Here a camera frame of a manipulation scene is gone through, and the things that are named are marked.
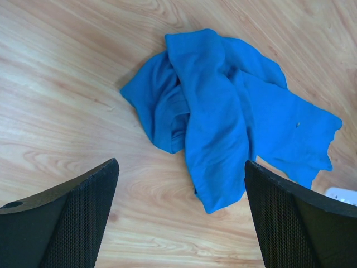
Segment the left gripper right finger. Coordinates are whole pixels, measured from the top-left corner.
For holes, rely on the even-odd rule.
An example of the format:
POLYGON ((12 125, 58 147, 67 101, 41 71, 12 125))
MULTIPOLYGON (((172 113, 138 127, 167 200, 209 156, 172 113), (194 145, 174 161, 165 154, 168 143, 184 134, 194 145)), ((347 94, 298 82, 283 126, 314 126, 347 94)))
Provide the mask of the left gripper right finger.
POLYGON ((265 267, 356 267, 356 207, 245 163, 265 267))

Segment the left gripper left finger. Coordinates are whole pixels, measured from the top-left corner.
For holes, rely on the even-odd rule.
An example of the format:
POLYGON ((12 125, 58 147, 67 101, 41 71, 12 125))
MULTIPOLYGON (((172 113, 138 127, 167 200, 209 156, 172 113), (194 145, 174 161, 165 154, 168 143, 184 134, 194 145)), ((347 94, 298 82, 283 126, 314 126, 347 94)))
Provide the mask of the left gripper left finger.
POLYGON ((1 267, 94 267, 119 176, 110 159, 1 207, 1 267))

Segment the blue t-shirt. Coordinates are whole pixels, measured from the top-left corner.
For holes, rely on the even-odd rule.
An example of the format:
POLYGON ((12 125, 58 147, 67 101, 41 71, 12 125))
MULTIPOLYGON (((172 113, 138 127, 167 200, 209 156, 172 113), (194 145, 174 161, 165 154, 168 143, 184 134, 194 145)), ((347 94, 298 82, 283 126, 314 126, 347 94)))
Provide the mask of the blue t-shirt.
POLYGON ((245 192, 260 157, 310 188, 342 120, 288 90, 277 63, 211 29, 168 34, 166 49, 121 89, 159 149, 185 152, 195 193, 211 214, 245 192))

